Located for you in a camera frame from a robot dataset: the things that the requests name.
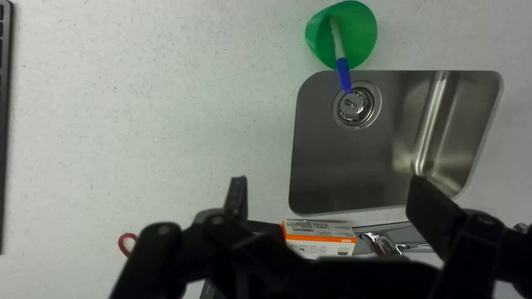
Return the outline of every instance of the sink drain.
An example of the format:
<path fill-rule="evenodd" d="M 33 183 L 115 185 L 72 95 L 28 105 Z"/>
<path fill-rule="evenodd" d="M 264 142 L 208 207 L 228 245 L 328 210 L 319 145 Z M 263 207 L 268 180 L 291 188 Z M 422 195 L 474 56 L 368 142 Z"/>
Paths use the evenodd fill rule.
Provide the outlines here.
<path fill-rule="evenodd" d="M 368 84 L 358 82 L 351 94 L 339 94 L 334 100 L 333 115 L 336 124 L 348 130 L 363 130 L 371 127 L 382 107 L 379 90 Z"/>

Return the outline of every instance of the stainless steel sink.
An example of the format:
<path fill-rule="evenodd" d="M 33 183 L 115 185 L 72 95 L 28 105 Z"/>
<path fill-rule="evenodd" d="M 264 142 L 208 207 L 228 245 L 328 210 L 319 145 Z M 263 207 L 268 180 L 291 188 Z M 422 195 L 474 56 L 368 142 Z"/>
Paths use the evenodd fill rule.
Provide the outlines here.
<path fill-rule="evenodd" d="M 289 207 L 331 213 L 404 205 L 412 175 L 447 197 L 467 183 L 499 99 L 494 72 L 353 72 L 299 90 Z"/>

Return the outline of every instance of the green plastic cup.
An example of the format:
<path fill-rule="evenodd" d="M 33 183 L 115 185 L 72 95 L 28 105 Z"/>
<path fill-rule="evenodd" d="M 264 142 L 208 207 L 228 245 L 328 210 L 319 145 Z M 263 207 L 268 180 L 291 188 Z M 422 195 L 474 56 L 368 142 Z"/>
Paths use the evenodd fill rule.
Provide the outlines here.
<path fill-rule="evenodd" d="M 336 69 L 329 19 L 338 24 L 349 69 L 359 67 L 376 47 L 376 17 L 361 2 L 341 2 L 321 11 L 309 21 L 304 31 L 306 44 L 324 65 Z"/>

